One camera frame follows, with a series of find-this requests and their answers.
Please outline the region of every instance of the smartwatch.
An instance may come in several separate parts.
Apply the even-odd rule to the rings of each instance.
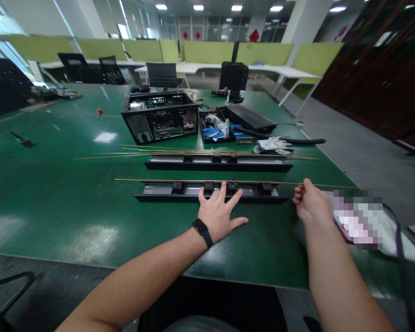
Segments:
[[[212,247],[212,238],[209,234],[208,227],[204,224],[204,222],[202,222],[201,219],[197,219],[192,223],[192,226],[196,229],[198,234],[200,234],[204,238],[207,244],[207,248],[209,249],[210,247]]]

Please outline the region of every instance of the red decoration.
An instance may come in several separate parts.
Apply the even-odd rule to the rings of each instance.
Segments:
[[[258,41],[259,38],[260,38],[260,35],[258,34],[257,29],[255,29],[254,32],[252,32],[249,36],[249,40],[251,42],[256,42],[256,41]]]

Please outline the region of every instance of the black metal bracket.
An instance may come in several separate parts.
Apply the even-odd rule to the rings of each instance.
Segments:
[[[280,155],[152,155],[144,164],[149,170],[288,172],[293,165],[285,164]]]
[[[220,190],[220,181],[142,181],[143,193],[135,195],[141,202],[198,202],[198,192],[204,187],[204,196],[210,198],[215,190]],[[278,195],[279,184],[270,182],[227,182],[225,201],[228,201],[237,190],[242,189],[241,203],[281,204],[288,197]]]

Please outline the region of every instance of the watch face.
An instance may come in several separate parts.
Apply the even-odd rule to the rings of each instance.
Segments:
[[[202,222],[200,219],[195,220],[192,223],[193,227],[197,230],[197,232],[199,234],[203,233],[206,229],[208,229],[206,227],[206,225],[204,224],[204,222]]]

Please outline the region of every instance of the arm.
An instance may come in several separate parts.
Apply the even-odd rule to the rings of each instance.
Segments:
[[[201,188],[198,218],[207,226],[213,243],[248,222],[243,217],[230,220],[242,194],[240,189],[225,203],[225,182],[209,200]],[[180,236],[141,254],[95,287],[57,331],[122,330],[146,311],[206,249],[203,237],[191,227]]]
[[[333,221],[329,198],[309,179],[295,188],[309,259],[309,287],[325,331],[394,331]]]

